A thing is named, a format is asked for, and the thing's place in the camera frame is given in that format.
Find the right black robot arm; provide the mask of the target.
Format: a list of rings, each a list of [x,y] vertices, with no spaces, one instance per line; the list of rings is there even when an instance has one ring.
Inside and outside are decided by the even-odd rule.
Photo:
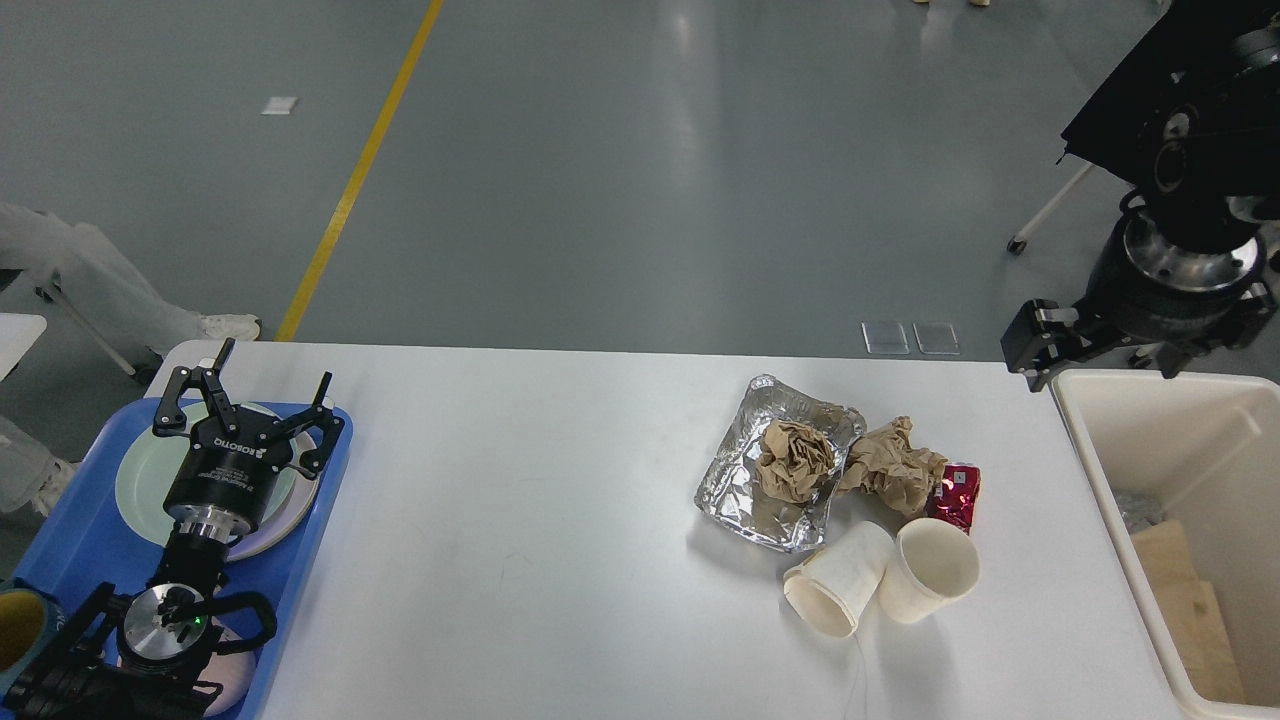
[[[1174,1],[1062,132],[1126,183],[1084,293],[1025,301],[1000,346],[1033,392],[1117,348],[1172,379],[1277,315],[1277,4]]]

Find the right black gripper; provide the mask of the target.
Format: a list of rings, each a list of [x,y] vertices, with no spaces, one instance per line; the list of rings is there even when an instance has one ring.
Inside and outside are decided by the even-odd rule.
[[[1263,279],[1254,229],[1229,234],[1234,247],[1212,252],[1167,238],[1147,211],[1125,211],[1094,265],[1080,309],[1025,301],[1001,337],[1004,364],[1038,393],[1071,364],[1092,361],[1111,343],[1140,346],[1130,369],[1165,379],[1216,348],[1248,348],[1277,314]]]

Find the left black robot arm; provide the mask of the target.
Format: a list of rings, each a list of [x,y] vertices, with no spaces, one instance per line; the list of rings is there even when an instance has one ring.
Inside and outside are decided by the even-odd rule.
[[[335,502],[351,419],[237,402],[234,348],[116,413],[3,585],[5,719],[247,719]]]

